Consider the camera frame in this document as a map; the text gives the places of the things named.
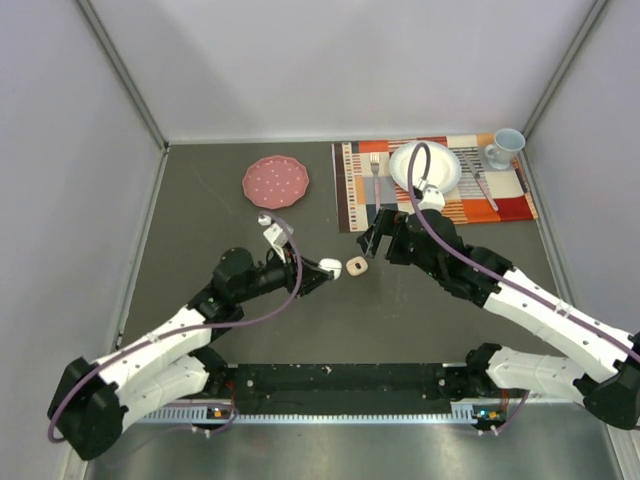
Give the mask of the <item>white earbud charging case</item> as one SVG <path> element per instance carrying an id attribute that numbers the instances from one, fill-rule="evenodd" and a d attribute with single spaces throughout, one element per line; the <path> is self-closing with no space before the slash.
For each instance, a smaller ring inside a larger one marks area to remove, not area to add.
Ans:
<path id="1" fill-rule="evenodd" d="M 363 275 L 369 268 L 367 260 L 363 256 L 356 256 L 345 263 L 347 273 L 352 277 Z"/>

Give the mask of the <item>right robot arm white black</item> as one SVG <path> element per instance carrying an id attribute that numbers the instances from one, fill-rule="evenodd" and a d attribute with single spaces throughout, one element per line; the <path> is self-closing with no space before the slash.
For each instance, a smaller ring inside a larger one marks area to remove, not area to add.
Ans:
<path id="1" fill-rule="evenodd" d="M 357 243 L 386 260 L 413 265 L 453 297 L 504 317 L 560 351 L 523 353 L 484 344 L 466 359 L 467 384 L 487 396 L 518 389 L 559 397 L 602 422 L 634 430 L 639 422 L 639 338 L 596 320 L 545 291 L 494 251 L 464 243 L 452 221 L 435 210 L 407 214 L 382 209 Z"/>

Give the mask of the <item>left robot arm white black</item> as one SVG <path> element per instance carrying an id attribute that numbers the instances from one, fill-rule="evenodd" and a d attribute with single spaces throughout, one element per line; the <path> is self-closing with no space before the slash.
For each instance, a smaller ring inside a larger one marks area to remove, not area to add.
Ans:
<path id="1" fill-rule="evenodd" d="M 119 352 L 79 357 L 61 375 L 47 416 L 85 461 L 108 451 L 147 414 L 184 396 L 216 396 L 226 387 L 220 360 L 205 348 L 240 321 L 244 302 L 284 289 L 304 296 L 339 278 L 342 264 L 271 248 L 257 262 L 244 248 L 223 253 L 210 283 L 165 323 Z"/>

